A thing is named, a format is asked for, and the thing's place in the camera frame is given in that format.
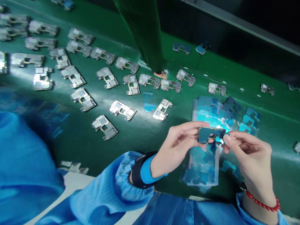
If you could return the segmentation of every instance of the electronic component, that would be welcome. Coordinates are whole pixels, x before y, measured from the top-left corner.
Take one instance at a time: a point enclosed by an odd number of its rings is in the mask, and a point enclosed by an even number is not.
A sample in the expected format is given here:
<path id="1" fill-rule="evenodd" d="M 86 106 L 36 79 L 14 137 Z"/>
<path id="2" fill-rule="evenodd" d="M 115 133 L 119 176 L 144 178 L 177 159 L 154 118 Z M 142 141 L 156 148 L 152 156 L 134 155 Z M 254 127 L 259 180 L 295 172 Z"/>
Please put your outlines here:
<path id="1" fill-rule="evenodd" d="M 208 93 L 215 94 L 216 92 L 221 93 L 221 96 L 224 96 L 226 93 L 226 87 L 214 83 L 209 83 Z"/>
<path id="2" fill-rule="evenodd" d="M 124 68 L 130 69 L 131 73 L 133 73 L 133 74 L 135 74 L 140 67 L 139 64 L 137 64 L 135 62 L 131 62 L 128 59 L 124 59 L 122 57 L 119 57 L 117 59 L 115 66 L 121 70 L 123 70 Z"/>
<path id="3" fill-rule="evenodd" d="M 71 65 L 65 49 L 62 47 L 51 50 L 50 57 L 56 59 L 57 65 L 55 67 L 59 70 Z"/>
<path id="4" fill-rule="evenodd" d="M 66 67 L 61 71 L 61 75 L 64 79 L 68 78 L 72 82 L 71 84 L 72 88 L 78 88 L 86 83 L 86 81 L 77 71 L 75 66 Z"/>
<path id="5" fill-rule="evenodd" d="M 0 13 L 4 13 L 6 11 L 6 5 L 0 4 Z"/>
<path id="6" fill-rule="evenodd" d="M 290 91 L 293 91 L 294 89 L 297 89 L 298 91 L 300 91 L 300 81 L 298 83 L 297 82 L 289 82 L 288 89 Z"/>
<path id="7" fill-rule="evenodd" d="M 173 106 L 172 102 L 169 102 L 168 100 L 163 99 L 162 102 L 157 107 L 157 109 L 155 110 L 153 117 L 155 119 L 165 121 L 165 119 L 168 117 L 168 114 L 166 114 L 166 111 L 169 107 L 172 107 L 172 106 Z"/>
<path id="8" fill-rule="evenodd" d="M 200 54 L 200 55 L 204 55 L 206 53 L 206 48 L 210 48 L 211 45 L 208 43 L 208 41 L 205 41 L 203 43 L 201 43 L 200 45 L 198 45 L 198 47 L 196 48 L 196 51 Z"/>
<path id="9" fill-rule="evenodd" d="M 270 87 L 270 86 L 268 86 L 268 85 L 265 85 L 265 84 L 263 84 L 263 83 L 260 85 L 260 91 L 261 91 L 262 93 L 269 92 L 272 96 L 275 95 L 275 90 L 274 90 L 274 88 L 273 88 L 273 87 Z"/>
<path id="10" fill-rule="evenodd" d="M 169 91 L 169 89 L 175 89 L 176 93 L 179 93 L 181 91 L 181 83 L 176 82 L 176 81 L 162 79 L 160 89 L 162 89 L 164 91 Z"/>
<path id="11" fill-rule="evenodd" d="M 48 67 L 40 67 L 35 69 L 35 75 L 33 77 L 33 89 L 35 91 L 52 89 L 53 81 L 48 77 L 48 73 L 51 72 L 53 72 L 53 70 Z"/>
<path id="12" fill-rule="evenodd" d="M 153 85 L 154 89 L 159 89 L 159 86 L 161 84 L 162 80 L 146 75 L 146 74 L 141 74 L 140 79 L 138 80 L 138 83 L 142 86 L 147 86 L 147 84 Z"/>
<path id="13" fill-rule="evenodd" d="M 92 49 L 91 57 L 93 59 L 99 60 L 100 58 L 105 59 L 108 65 L 111 65 L 116 59 L 116 55 L 109 53 L 101 48 L 94 47 Z"/>
<path id="14" fill-rule="evenodd" d="M 113 104 L 109 110 L 115 116 L 117 116 L 119 113 L 126 116 L 126 118 L 124 118 L 124 119 L 126 119 L 127 121 L 130 121 L 131 118 L 137 112 L 135 109 L 133 109 L 117 100 L 113 102 Z"/>
<path id="15" fill-rule="evenodd" d="M 71 0 L 51 0 L 51 2 L 57 5 L 58 4 L 63 5 L 63 8 L 67 11 L 70 11 L 75 7 L 74 2 L 72 2 Z"/>
<path id="16" fill-rule="evenodd" d="M 24 38 L 28 37 L 27 28 L 23 26 L 14 27 L 2 27 L 0 28 L 0 41 L 10 41 L 12 37 L 22 36 Z"/>
<path id="17" fill-rule="evenodd" d="M 78 88 L 76 91 L 74 91 L 74 93 L 71 94 L 71 99 L 74 102 L 81 103 L 82 108 L 80 110 L 82 112 L 86 112 L 97 105 L 94 102 L 93 98 L 87 93 L 87 91 L 83 87 Z"/>
<path id="18" fill-rule="evenodd" d="M 67 47 L 66 47 L 66 50 L 68 52 L 71 52 L 71 53 L 81 52 L 81 53 L 83 53 L 84 57 L 88 58 L 88 57 L 90 57 L 92 47 L 89 47 L 89 46 L 84 45 L 82 43 L 70 40 Z"/>
<path id="19" fill-rule="evenodd" d="M 188 55 L 188 54 L 190 54 L 191 47 L 189 45 L 186 45 L 186 44 L 182 44 L 182 43 L 179 43 L 179 42 L 174 42 L 173 50 L 176 51 L 176 52 L 184 51 L 185 54 Z"/>
<path id="20" fill-rule="evenodd" d="M 104 86 L 106 89 L 111 89 L 117 85 L 119 85 L 119 82 L 113 75 L 113 73 L 110 71 L 108 67 L 104 67 L 101 70 L 97 72 L 97 77 L 99 80 L 104 79 L 106 82 L 106 85 Z"/>
<path id="21" fill-rule="evenodd" d="M 196 81 L 195 77 L 192 77 L 191 75 L 189 75 L 187 72 L 185 72 L 182 69 L 178 71 L 176 78 L 179 81 L 182 81 L 182 80 L 187 81 L 189 87 L 192 87 Z"/>
<path id="22" fill-rule="evenodd" d="M 40 21 L 32 20 L 29 24 L 28 30 L 31 33 L 37 33 L 37 34 L 40 34 L 41 32 L 47 32 L 49 33 L 50 36 L 55 37 L 59 31 L 59 27 L 55 25 L 43 23 Z"/>
<path id="23" fill-rule="evenodd" d="M 85 45 L 90 45 L 95 37 L 76 28 L 71 28 L 68 34 L 68 38 L 74 41 L 77 41 L 77 39 L 79 39 L 82 40 Z"/>
<path id="24" fill-rule="evenodd" d="M 0 26 L 2 27 L 11 27 L 13 24 L 20 24 L 24 27 L 27 27 L 29 24 L 29 16 L 27 15 L 14 15 L 10 13 L 0 14 Z"/>
<path id="25" fill-rule="evenodd" d="M 300 142 L 297 142 L 294 146 L 294 150 L 295 152 L 297 152 L 298 154 L 300 154 Z"/>
<path id="26" fill-rule="evenodd" d="M 128 84 L 129 91 L 126 92 L 127 95 L 135 95 L 140 93 L 140 88 L 138 87 L 138 81 L 136 75 L 127 75 L 123 77 L 124 84 Z"/>
<path id="27" fill-rule="evenodd" d="M 209 140 L 214 140 L 217 144 L 222 144 L 225 133 L 226 130 L 222 128 L 200 126 L 197 140 L 201 144 L 208 144 Z"/>
<path id="28" fill-rule="evenodd" d="M 105 141 L 115 136 L 118 130 L 112 125 L 112 123 L 105 117 L 105 115 L 99 116 L 93 123 L 93 128 L 98 131 L 99 129 L 105 134 L 103 139 Z"/>
<path id="29" fill-rule="evenodd" d="M 25 39 L 25 47 L 30 50 L 39 50 L 39 47 L 55 49 L 56 40 L 52 38 L 27 37 Z"/>
<path id="30" fill-rule="evenodd" d="M 13 53 L 11 55 L 11 65 L 25 67 L 25 64 L 34 64 L 35 67 L 42 67 L 44 62 L 43 55 Z"/>
<path id="31" fill-rule="evenodd" d="M 0 51 L 0 74 L 7 74 L 6 53 Z"/>

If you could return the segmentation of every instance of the green work surface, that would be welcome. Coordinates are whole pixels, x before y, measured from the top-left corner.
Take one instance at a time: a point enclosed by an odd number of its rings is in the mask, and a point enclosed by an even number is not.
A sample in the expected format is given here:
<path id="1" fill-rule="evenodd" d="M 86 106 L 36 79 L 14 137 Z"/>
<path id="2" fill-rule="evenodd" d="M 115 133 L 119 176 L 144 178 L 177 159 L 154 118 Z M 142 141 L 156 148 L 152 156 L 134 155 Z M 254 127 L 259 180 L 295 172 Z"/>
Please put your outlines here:
<path id="1" fill-rule="evenodd" d="M 35 20 L 60 26 L 61 31 L 57 37 L 58 47 L 66 47 L 69 41 L 67 34 L 71 27 L 76 27 L 96 37 L 92 47 L 97 46 L 117 56 L 140 63 L 141 67 L 137 72 L 137 77 L 141 73 L 151 75 L 150 69 L 143 63 L 119 14 L 85 1 L 74 0 L 74 2 L 76 8 L 71 12 L 66 12 L 62 7 L 51 3 L 50 0 L 26 1 L 26 3 L 21 0 L 3 1 L 10 8 L 11 13 L 27 14 Z M 50 38 L 46 33 L 32 36 Z M 175 93 L 175 90 L 169 90 L 169 92 L 155 90 L 153 86 L 148 85 L 147 87 L 140 86 L 141 94 L 127 96 L 128 86 L 122 83 L 122 78 L 130 74 L 128 69 L 119 70 L 114 64 L 107 65 L 103 59 L 97 61 L 85 58 L 80 52 L 69 53 L 69 57 L 72 64 L 87 81 L 87 84 L 82 87 L 98 104 L 97 107 L 86 113 L 80 111 L 80 103 L 73 103 L 70 99 L 74 89 L 70 87 L 69 80 L 61 77 L 59 70 L 55 70 L 51 74 L 51 78 L 56 84 L 51 91 L 32 90 L 33 65 L 28 65 L 26 68 L 11 67 L 10 74 L 0 77 L 0 83 L 14 88 L 19 93 L 67 107 L 70 116 L 63 124 L 62 134 L 54 139 L 52 144 L 51 150 L 55 162 L 59 165 L 61 160 L 76 160 L 81 162 L 82 167 L 90 169 L 88 175 L 97 176 L 107 165 L 127 151 L 159 150 L 171 126 L 191 120 L 193 99 L 201 95 L 213 96 L 207 92 L 208 83 L 225 81 L 226 96 L 221 97 L 219 93 L 216 93 L 214 97 L 225 102 L 226 97 L 232 96 L 244 109 L 251 106 L 262 114 L 258 138 L 269 142 L 273 148 L 272 174 L 275 194 L 280 199 L 284 214 L 300 218 L 300 155 L 293 150 L 295 142 L 300 140 L 299 105 L 297 105 L 300 92 L 289 91 L 286 84 L 209 51 L 204 56 L 200 56 L 194 50 L 196 47 L 194 45 L 191 45 L 190 55 L 185 55 L 184 52 L 174 52 L 172 50 L 174 41 L 182 42 L 176 37 L 162 34 L 163 53 L 166 60 L 165 70 L 168 79 L 176 81 L 175 75 L 179 69 L 193 74 L 197 79 L 193 87 L 188 87 L 188 83 L 183 81 L 180 93 Z M 25 48 L 24 38 L 21 37 L 15 37 L 11 42 L 0 42 L 0 50 L 8 53 L 42 54 L 46 56 L 45 66 L 55 68 L 56 65 L 56 61 L 49 57 L 49 50 L 42 48 L 37 52 L 30 51 Z M 105 82 L 96 77 L 96 72 L 106 66 L 111 69 L 120 83 L 110 90 L 106 90 Z M 261 93 L 259 91 L 261 83 L 274 87 L 275 96 Z M 153 111 L 146 112 L 144 110 L 143 92 L 149 91 L 153 91 L 152 101 L 156 107 L 163 98 L 174 104 L 172 108 L 168 109 L 169 116 L 164 122 L 154 119 Z M 122 115 L 114 116 L 109 112 L 110 105 L 115 100 L 137 110 L 130 122 L 124 120 Z M 119 131 L 109 141 L 104 141 L 102 138 L 104 134 L 101 131 L 95 132 L 91 126 L 91 123 L 103 114 Z M 232 153 L 228 154 L 226 159 L 238 165 Z M 237 186 L 230 174 L 220 171 L 219 185 L 213 187 L 208 194 L 203 195 L 196 189 L 179 182 L 181 169 L 178 167 L 167 177 L 161 179 L 157 183 L 156 189 L 183 197 L 196 195 L 234 200 Z"/>

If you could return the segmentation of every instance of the person's right hand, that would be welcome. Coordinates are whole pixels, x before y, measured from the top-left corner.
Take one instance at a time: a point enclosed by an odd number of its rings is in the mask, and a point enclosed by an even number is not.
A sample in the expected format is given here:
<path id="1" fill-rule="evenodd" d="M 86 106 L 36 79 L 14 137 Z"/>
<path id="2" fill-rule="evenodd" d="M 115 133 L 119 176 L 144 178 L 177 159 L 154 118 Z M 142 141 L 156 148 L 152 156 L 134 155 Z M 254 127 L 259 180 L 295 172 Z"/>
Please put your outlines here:
<path id="1" fill-rule="evenodd" d="M 230 131 L 228 134 L 223 137 L 224 153 L 228 154 L 231 149 L 237 157 L 247 190 L 265 205 L 275 206 L 271 146 L 246 132 Z"/>

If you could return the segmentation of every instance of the bracelet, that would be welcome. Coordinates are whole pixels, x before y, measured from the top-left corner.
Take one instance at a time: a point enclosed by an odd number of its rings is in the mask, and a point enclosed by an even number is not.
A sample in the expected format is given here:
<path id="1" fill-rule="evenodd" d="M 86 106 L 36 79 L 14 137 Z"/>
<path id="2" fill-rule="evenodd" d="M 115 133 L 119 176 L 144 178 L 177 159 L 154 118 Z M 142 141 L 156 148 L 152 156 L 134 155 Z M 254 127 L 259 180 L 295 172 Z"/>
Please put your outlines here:
<path id="1" fill-rule="evenodd" d="M 276 206 L 275 206 L 275 207 L 268 207 L 268 206 L 266 206 L 265 204 L 262 204 L 262 203 L 261 203 L 260 201 L 258 201 L 256 198 L 254 198 L 253 195 L 252 195 L 248 190 L 246 190 L 246 194 L 247 194 L 247 196 L 248 196 L 250 199 L 254 200 L 254 202 L 257 203 L 259 206 L 261 206 L 261 207 L 263 207 L 263 208 L 265 208 L 265 209 L 267 209 L 267 210 L 269 210 L 269 211 L 272 211 L 272 212 L 275 212 L 275 211 L 276 211 L 276 212 L 277 212 L 278 210 L 280 210 L 280 203 L 279 203 L 278 198 L 276 198 L 276 196 L 275 196 L 276 202 L 277 202 Z"/>

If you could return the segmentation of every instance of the blue anti-static coat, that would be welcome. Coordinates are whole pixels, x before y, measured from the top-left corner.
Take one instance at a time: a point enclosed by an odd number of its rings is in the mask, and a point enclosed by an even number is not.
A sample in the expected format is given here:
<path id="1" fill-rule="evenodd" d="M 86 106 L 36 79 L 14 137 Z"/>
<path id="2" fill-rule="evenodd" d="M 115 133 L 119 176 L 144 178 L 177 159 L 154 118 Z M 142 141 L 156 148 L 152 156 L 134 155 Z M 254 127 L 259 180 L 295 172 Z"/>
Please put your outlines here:
<path id="1" fill-rule="evenodd" d="M 0 112 L 0 224 L 17 225 L 47 208 L 64 190 L 46 145 L 13 113 Z M 126 211 L 145 211 L 134 224 L 262 224 L 232 204 L 197 202 L 132 186 L 128 175 L 141 154 L 127 152 L 83 190 L 75 191 L 36 224 L 109 225 Z M 279 224 L 288 224 L 278 212 Z"/>

